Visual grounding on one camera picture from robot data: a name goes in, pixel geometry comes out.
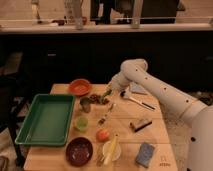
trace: wooden tabletop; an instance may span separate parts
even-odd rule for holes
[[[93,84],[90,94],[102,94],[106,89],[104,84]],[[66,94],[68,84],[54,84],[51,90],[52,94]],[[110,101],[114,101],[116,106],[108,115],[103,127],[107,128],[111,135],[118,134],[118,142],[121,146],[121,156],[117,161],[112,162],[108,166],[97,166],[98,151],[103,146],[96,140],[95,134],[100,129],[98,120],[107,112],[109,105],[92,104],[90,113],[83,113],[80,110],[79,98],[76,98],[72,121],[70,124],[69,136],[64,147],[31,147],[24,165],[25,170],[116,170],[116,171],[176,171],[177,166],[167,130],[165,127],[159,103],[156,98],[148,95],[134,94],[135,98],[155,107],[155,111],[147,110],[134,102],[121,99],[119,96],[107,97]],[[79,132],[74,128],[74,120],[79,115],[85,115],[89,120],[89,126],[85,133]],[[149,116],[152,118],[152,124],[146,128],[133,133],[129,127],[131,121]],[[70,165],[65,156],[68,143],[76,137],[86,137],[93,145],[93,156],[91,160],[82,167],[74,167]],[[139,152],[140,145],[148,142],[155,147],[153,157],[146,169],[136,164],[135,158]]]

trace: small cup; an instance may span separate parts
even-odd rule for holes
[[[80,105],[84,112],[89,113],[91,111],[91,101],[88,97],[83,97],[80,100]]]
[[[88,119],[85,116],[78,116],[75,121],[75,127],[81,131],[85,132],[88,126]]]

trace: wall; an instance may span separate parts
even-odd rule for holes
[[[213,90],[213,32],[1,35],[8,51],[23,51],[22,68],[36,90],[85,77],[107,83],[125,59],[145,58],[149,73],[184,91]]]

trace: blue sponge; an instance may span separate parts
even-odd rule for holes
[[[152,145],[150,145],[146,142],[141,144],[139,153],[136,157],[136,162],[141,164],[145,168],[148,168],[150,159],[153,156],[154,149],[155,149],[155,147],[153,147]]]

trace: green tray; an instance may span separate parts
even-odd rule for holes
[[[31,146],[65,145],[74,101],[73,95],[36,95],[15,143]]]

